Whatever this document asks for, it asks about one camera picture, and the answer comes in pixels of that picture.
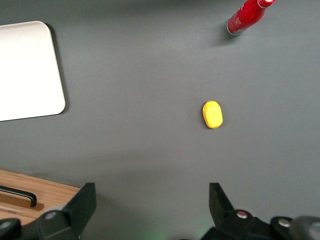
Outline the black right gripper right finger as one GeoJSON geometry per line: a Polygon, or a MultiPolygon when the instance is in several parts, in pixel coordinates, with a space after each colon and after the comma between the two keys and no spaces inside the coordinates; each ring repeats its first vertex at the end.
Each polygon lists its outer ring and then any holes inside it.
{"type": "Polygon", "coordinates": [[[214,227],[203,240],[270,240],[270,225],[246,210],[235,209],[219,183],[209,184],[209,211],[214,227]]]}

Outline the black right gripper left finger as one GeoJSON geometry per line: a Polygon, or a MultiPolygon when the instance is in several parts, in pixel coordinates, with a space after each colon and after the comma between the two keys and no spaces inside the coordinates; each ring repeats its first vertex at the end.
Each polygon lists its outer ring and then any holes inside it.
{"type": "Polygon", "coordinates": [[[22,227],[23,240],[78,240],[97,208],[96,185],[86,183],[61,209],[22,227]]]}

